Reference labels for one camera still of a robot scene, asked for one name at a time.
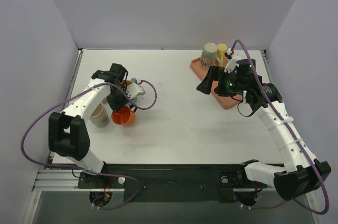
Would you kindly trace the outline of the orange mug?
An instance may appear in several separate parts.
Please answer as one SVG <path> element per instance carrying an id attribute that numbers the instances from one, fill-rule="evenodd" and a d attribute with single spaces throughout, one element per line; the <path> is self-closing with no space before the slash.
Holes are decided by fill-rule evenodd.
<path id="1" fill-rule="evenodd" d="M 112 121 L 117 125 L 132 126 L 136 121 L 136 110 L 133 105 L 122 106 L 120 110 L 111 113 Z"/>

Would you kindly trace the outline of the cream dragon pattern mug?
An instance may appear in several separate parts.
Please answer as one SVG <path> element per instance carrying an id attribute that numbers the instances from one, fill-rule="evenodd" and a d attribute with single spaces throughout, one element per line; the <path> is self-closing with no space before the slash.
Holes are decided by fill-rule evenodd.
<path id="1" fill-rule="evenodd" d="M 89 120 L 98 128 L 104 128 L 109 124 L 108 114 L 103 103 L 100 103 L 89 117 Z"/>

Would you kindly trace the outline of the blue butterfly mug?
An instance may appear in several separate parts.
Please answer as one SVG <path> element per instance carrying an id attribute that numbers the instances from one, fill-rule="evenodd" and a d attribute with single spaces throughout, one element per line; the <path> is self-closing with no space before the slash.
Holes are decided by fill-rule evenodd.
<path id="1" fill-rule="evenodd" d="M 127 95 L 129 99 L 134 99 L 137 97 L 137 94 L 138 94 L 137 86 L 138 84 L 130 80 L 124 80 L 120 84 L 121 89 L 125 92 L 125 94 Z"/>

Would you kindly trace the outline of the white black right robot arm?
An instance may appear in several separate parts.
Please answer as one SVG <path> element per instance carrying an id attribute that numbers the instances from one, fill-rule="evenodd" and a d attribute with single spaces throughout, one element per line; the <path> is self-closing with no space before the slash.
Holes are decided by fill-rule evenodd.
<path id="1" fill-rule="evenodd" d="M 214 92 L 221 97 L 241 95 L 272 136 L 283 160 L 283 167 L 275 167 L 248 161 L 245 168 L 236 173 L 237 183 L 249 186 L 253 181 L 273 186 L 286 201 L 320 188 L 331 172 L 326 161 L 307 148 L 293 125 L 283 99 L 272 83 L 263 83 L 256 74 L 254 61 L 242 59 L 229 72 L 225 68 L 211 66 L 197 86 L 204 94 Z"/>

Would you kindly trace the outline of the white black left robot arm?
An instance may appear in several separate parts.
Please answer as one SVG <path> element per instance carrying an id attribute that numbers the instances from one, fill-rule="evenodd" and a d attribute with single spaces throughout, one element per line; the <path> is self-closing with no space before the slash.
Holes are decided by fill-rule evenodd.
<path id="1" fill-rule="evenodd" d="M 107 185 L 109 175 L 102 170 L 104 161 L 90 150 L 86 122 L 105 98 L 113 111 L 128 103 L 124 95 L 127 75 L 127 70 L 116 63 L 108 71 L 96 71 L 83 96 L 76 97 L 62 112 L 49 116 L 49 150 L 90 172 L 90 182 L 97 188 Z"/>

